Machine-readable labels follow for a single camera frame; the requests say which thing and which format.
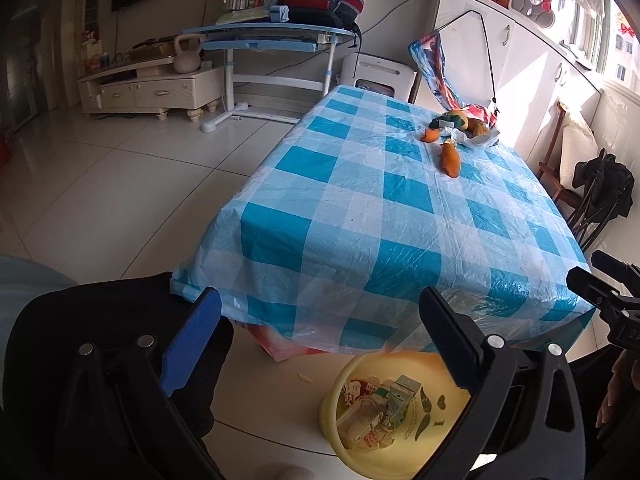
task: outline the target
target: plastic table cover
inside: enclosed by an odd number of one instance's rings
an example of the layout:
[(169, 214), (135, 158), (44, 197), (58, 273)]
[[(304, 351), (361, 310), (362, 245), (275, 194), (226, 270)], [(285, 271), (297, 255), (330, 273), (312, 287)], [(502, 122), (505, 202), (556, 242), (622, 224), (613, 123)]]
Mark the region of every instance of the plastic table cover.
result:
[(212, 220), (173, 292), (213, 286), (224, 316), (332, 352), (433, 349), (429, 285), (512, 343), (584, 326), (565, 277), (589, 267), (543, 187), (501, 143), (459, 146), (460, 177), (444, 175), (440, 143), (419, 141), (435, 115), (335, 88)]

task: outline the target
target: cabinet handle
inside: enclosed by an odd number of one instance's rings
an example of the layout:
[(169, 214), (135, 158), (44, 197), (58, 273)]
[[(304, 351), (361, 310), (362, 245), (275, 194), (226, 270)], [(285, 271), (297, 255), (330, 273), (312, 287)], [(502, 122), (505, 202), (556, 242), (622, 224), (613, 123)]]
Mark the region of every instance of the cabinet handle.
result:
[(511, 25), (507, 25), (507, 39), (502, 42), (502, 46), (507, 46), (509, 38), (511, 37)]

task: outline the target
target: red decoration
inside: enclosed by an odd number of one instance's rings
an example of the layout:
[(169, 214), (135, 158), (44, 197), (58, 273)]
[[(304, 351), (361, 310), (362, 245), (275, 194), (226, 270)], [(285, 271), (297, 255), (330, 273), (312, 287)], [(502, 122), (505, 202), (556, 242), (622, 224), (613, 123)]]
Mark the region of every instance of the red decoration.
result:
[(636, 36), (634, 30), (629, 25), (625, 25), (625, 23), (620, 23), (620, 32), (622, 32), (622, 34), (628, 34), (632, 38)]

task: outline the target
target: white cabinet door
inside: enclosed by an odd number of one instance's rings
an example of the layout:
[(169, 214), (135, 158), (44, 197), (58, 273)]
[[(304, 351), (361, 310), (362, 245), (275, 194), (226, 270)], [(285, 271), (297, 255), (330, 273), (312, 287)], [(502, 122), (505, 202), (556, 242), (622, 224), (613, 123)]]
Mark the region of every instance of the white cabinet door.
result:
[(548, 44), (515, 25), (496, 95), (500, 110), (497, 126), (500, 140), (513, 146), (523, 160), (529, 158), (544, 126), (556, 79), (561, 75), (561, 60)]
[[(538, 138), (533, 145), (529, 156), (526, 158), (527, 165), (535, 171), (538, 170), (539, 163), (545, 158), (546, 152), (551, 144), (551, 139), (558, 123), (559, 110), (556, 101), (561, 100), (569, 107), (579, 108), (587, 124), (591, 124), (596, 108), (600, 102), (600, 92), (569, 62), (559, 56), (558, 63), (562, 64), (561, 76), (554, 88), (550, 106), (546, 110), (543, 120), (543, 127), (540, 129)], [(562, 153), (562, 134), (558, 138), (548, 165), (557, 169), (560, 166), (560, 155)]]
[[(479, 12), (484, 19), (497, 90), (511, 50), (515, 22), (475, 0), (440, 0), (436, 28), (468, 10)], [(487, 106), (494, 93), (480, 16), (468, 13), (441, 30), (440, 37), (447, 81), (465, 103)]]

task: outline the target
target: table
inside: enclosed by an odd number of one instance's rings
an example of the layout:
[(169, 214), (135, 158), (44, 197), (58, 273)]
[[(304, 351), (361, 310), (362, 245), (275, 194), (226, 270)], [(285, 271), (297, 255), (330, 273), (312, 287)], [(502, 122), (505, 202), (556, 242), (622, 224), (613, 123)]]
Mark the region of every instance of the table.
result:
[[(352, 40), (354, 33), (343, 28), (319, 27), (300, 23), (228, 23), (210, 27), (190, 28), (183, 34), (203, 34), (204, 50), (225, 51), (225, 93), (226, 111), (222, 115), (204, 121), (200, 129), (213, 132), (216, 126), (231, 116), (254, 117), (295, 124), (297, 119), (248, 111), (247, 103), (236, 104), (234, 83), (260, 83), (278, 86), (291, 86), (322, 92), (327, 95), (333, 73), (335, 47), (340, 38)], [(315, 53), (329, 50), (329, 59), (324, 81), (314, 81), (293, 77), (234, 73), (234, 50), (288, 50), (294, 52)]]

